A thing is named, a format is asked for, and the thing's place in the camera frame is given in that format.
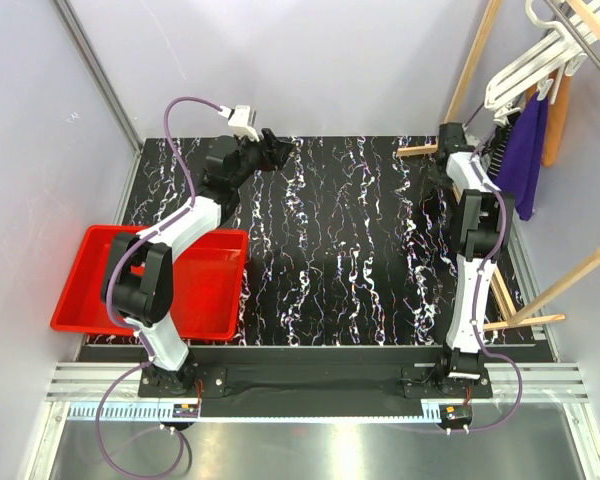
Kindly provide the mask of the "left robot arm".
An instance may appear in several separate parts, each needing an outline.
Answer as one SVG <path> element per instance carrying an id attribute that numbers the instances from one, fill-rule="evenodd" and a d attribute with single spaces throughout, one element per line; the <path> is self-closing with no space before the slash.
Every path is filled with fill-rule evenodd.
<path id="1" fill-rule="evenodd" d="M 195 386 L 196 367 L 171 316 L 174 264 L 205 234 L 235 212 L 241 186 L 257 171 L 281 170 L 294 151 L 288 139 L 265 128 L 255 138 L 221 136 L 205 158 L 195 196 L 156 225 L 119 233 L 111 244 L 101 300 L 109 319 L 131 330 L 147 353 L 141 366 L 158 387 L 173 395 Z"/>

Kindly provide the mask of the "white clip hanger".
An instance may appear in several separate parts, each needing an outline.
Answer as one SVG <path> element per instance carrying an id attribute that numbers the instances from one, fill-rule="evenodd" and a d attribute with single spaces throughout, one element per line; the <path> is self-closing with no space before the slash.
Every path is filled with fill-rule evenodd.
<path id="1" fill-rule="evenodd" d="M 557 95 L 560 78 L 572 76 L 586 58 L 600 71 L 600 1 L 569 1 L 566 15 L 560 1 L 548 1 L 552 17 L 544 20 L 534 10 L 534 3 L 524 3 L 525 14 L 533 25 L 546 31 L 535 45 L 495 74 L 486 87 L 484 108 L 498 126 L 509 122 L 518 110 L 518 98 L 528 88 L 538 90 L 538 99 Z"/>

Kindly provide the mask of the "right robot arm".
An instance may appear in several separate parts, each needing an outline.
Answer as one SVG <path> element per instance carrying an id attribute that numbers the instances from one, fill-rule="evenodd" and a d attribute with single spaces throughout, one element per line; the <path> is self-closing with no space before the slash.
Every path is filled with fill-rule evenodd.
<path id="1" fill-rule="evenodd" d="M 493 396 L 484 343 L 490 284 L 508 245 L 515 199 L 490 179 L 480 155 L 467 143 L 460 123 L 439 126 L 437 166 L 460 193 L 451 226 L 457 260 L 453 315 L 434 371 L 444 396 Z"/>

